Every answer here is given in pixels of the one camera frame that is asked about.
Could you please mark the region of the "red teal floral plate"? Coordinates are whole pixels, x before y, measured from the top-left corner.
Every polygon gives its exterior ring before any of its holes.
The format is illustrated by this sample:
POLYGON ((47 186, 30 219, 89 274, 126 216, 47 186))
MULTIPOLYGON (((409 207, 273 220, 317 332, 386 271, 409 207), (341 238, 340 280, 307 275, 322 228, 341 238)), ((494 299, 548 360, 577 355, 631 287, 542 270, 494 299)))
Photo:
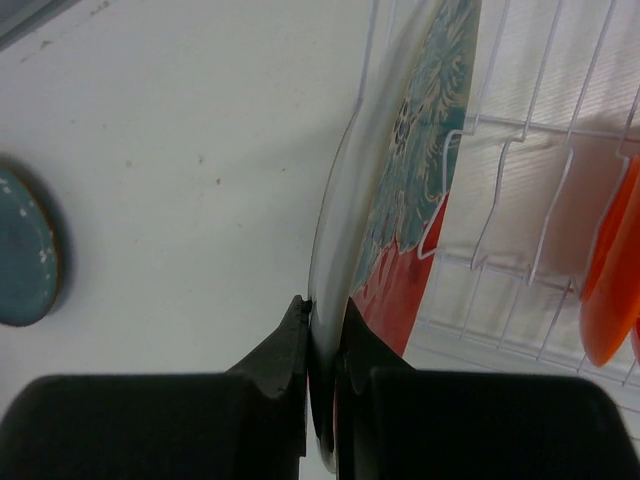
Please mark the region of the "red teal floral plate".
POLYGON ((57 225, 35 179, 1 164, 1 323, 22 328, 55 305, 64 277, 57 225))
POLYGON ((482 5, 421 1, 336 152, 313 244, 309 388, 321 458, 336 467, 334 365, 349 303, 403 352, 437 246, 471 92, 482 5))

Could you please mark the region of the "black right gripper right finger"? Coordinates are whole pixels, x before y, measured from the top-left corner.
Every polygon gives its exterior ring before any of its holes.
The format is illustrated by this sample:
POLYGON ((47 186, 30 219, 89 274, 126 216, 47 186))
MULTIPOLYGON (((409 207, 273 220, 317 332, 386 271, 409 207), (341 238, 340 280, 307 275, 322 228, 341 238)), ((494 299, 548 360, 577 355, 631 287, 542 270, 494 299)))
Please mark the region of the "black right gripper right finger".
POLYGON ((603 389, 567 376, 420 370, 354 303, 336 362, 341 479, 635 479, 639 459, 603 389))

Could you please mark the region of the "orange plastic plate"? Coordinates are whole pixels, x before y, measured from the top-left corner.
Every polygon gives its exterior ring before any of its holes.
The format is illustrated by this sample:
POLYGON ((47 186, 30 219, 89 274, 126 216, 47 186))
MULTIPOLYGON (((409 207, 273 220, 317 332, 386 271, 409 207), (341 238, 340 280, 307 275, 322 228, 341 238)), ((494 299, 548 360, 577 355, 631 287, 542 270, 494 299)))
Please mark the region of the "orange plastic plate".
POLYGON ((609 362, 639 324, 639 158, 633 157, 599 232, 581 296, 580 333, 589 361, 609 362))

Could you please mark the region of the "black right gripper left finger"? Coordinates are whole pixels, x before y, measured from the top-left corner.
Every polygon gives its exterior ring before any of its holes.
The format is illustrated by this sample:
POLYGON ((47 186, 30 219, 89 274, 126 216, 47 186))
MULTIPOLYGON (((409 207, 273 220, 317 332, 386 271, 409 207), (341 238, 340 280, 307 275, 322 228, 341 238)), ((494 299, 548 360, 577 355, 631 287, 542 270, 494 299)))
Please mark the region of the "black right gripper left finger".
POLYGON ((295 479, 306 453, 306 303, 217 373, 49 375, 1 421, 5 479, 295 479))

